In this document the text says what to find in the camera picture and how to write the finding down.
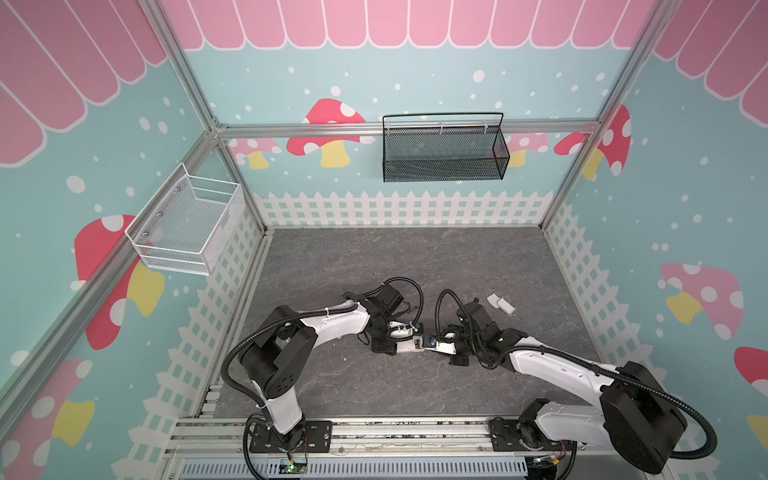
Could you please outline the white battery cover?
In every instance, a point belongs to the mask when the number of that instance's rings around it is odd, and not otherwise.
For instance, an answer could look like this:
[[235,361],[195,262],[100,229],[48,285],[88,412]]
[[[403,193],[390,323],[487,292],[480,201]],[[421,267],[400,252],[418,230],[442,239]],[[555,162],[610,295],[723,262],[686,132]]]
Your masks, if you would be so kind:
[[516,310],[516,308],[513,305],[511,305],[509,302],[507,302],[503,298],[500,298],[498,300],[498,307],[507,315],[512,315]]
[[499,309],[500,308],[500,306],[499,306],[499,301],[500,300],[501,300],[501,298],[499,296],[497,296],[496,294],[491,294],[490,296],[487,297],[487,301],[488,301],[489,305],[492,308],[494,308],[494,309]]

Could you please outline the white air conditioner remote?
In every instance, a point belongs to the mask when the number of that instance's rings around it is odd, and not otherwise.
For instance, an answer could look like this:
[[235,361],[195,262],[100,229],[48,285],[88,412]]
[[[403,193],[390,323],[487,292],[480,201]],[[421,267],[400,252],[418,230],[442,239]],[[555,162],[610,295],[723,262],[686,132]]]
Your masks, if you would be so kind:
[[396,352],[398,354],[421,352],[424,350],[421,336],[412,337],[407,340],[400,339],[399,341],[396,342],[396,344],[397,344]]

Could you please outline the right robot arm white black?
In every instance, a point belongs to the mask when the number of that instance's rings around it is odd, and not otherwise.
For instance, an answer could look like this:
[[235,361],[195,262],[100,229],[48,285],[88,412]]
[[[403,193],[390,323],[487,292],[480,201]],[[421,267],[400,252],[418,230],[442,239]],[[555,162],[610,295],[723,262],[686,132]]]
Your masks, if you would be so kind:
[[594,363],[520,330],[501,330],[477,301],[456,314],[457,323],[436,329],[437,344],[447,347],[453,359],[465,363],[475,357],[486,369],[532,376],[584,400],[582,406],[533,400],[512,429],[523,448],[595,444],[613,448],[645,473],[662,472],[687,422],[679,404],[644,365]]

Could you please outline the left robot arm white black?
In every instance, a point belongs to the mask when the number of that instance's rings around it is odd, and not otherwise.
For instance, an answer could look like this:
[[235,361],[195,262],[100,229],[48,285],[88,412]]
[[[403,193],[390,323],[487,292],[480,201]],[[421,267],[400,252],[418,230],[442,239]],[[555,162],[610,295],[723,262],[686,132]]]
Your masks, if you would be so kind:
[[339,305],[295,311],[275,308],[262,326],[240,342],[234,358],[250,381],[267,425],[291,440],[300,434],[305,415],[295,390],[313,350],[345,336],[362,335],[379,352],[394,354],[396,342],[388,337],[390,323],[400,319],[403,295],[383,285],[365,295],[350,294]]

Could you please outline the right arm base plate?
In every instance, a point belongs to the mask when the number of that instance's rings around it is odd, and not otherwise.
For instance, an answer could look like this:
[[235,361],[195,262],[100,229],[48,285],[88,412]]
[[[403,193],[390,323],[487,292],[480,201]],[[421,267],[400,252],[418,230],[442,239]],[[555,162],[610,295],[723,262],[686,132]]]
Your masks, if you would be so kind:
[[494,417],[488,422],[494,452],[567,452],[570,441],[551,440],[533,421]]

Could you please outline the aluminium front rail frame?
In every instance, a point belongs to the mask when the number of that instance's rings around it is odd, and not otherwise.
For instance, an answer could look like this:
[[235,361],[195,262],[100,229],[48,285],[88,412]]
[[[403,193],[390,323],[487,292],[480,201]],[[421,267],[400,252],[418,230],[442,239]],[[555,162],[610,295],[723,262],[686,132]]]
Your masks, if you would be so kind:
[[523,479],[551,466],[569,479],[642,479],[614,451],[504,441],[483,416],[336,417],[330,430],[285,453],[253,452],[242,418],[184,419],[161,457],[158,479]]

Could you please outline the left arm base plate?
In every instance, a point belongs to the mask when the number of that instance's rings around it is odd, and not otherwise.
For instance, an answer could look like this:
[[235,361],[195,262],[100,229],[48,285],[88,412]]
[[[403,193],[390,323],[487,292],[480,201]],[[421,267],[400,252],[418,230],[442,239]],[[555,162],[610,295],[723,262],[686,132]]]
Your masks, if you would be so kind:
[[257,418],[250,428],[248,451],[253,454],[328,453],[332,437],[331,421],[300,421],[290,432],[281,434]]

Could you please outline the black mesh wall basket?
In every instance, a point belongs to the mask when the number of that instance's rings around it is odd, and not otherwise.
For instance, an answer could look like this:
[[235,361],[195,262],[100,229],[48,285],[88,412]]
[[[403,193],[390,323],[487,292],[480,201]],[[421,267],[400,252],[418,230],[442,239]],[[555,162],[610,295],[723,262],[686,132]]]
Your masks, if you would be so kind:
[[384,115],[382,175],[389,183],[495,181],[510,151],[499,112]]

